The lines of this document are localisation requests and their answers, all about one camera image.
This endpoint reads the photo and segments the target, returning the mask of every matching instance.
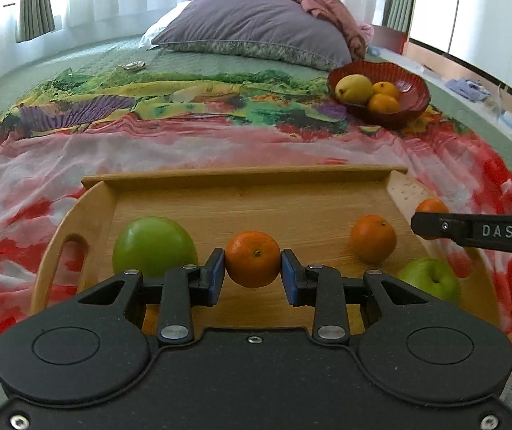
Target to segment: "purple pillow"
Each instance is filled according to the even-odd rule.
[[[291,0],[192,0],[152,44],[174,51],[272,59],[320,70],[352,61],[340,31]]]

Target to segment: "blue cloth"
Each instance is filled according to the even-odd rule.
[[[490,96],[489,91],[484,88],[479,82],[472,81],[470,79],[451,79],[447,81],[446,86],[448,89],[460,96],[465,97],[472,102],[482,102],[484,99]]]
[[[381,55],[381,50],[378,47],[374,47],[373,45],[370,45],[367,47],[367,53],[371,56],[378,57]]]

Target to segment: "yellow pear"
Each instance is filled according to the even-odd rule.
[[[373,85],[363,74],[344,77],[335,86],[335,96],[344,103],[365,105],[373,95]]]

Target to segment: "fruit bowl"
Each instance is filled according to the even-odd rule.
[[[335,86],[344,77],[351,74],[363,74],[373,84],[382,81],[395,84],[397,90],[401,93],[399,99],[400,111],[390,114],[375,113],[369,111],[365,105],[340,102],[335,96]],[[330,95],[336,101],[345,105],[349,114],[365,123],[377,124],[386,129],[403,129],[407,123],[421,116],[431,102],[431,94],[423,78],[394,63],[354,61],[346,64],[329,73],[328,88]]]

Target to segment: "tangerine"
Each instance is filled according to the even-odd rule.
[[[377,82],[373,85],[373,93],[374,94],[383,94],[390,97],[393,97],[395,100],[399,100],[399,91],[397,87],[387,81]]]
[[[382,216],[366,215],[353,225],[349,242],[357,258],[366,263],[378,264],[394,251],[397,235]]]
[[[431,197],[429,199],[425,199],[421,204],[417,205],[415,209],[416,212],[427,212],[427,213],[449,213],[449,207],[445,205],[445,203],[438,199],[437,197]],[[432,241],[434,239],[439,239],[436,237],[424,237],[423,239],[427,241]]]
[[[240,233],[226,246],[224,265],[234,283],[262,288],[280,272],[280,246],[274,238],[259,231]]]
[[[369,99],[367,109],[372,113],[392,114],[399,112],[401,107],[399,106],[399,102],[393,97],[384,94],[375,94]]]

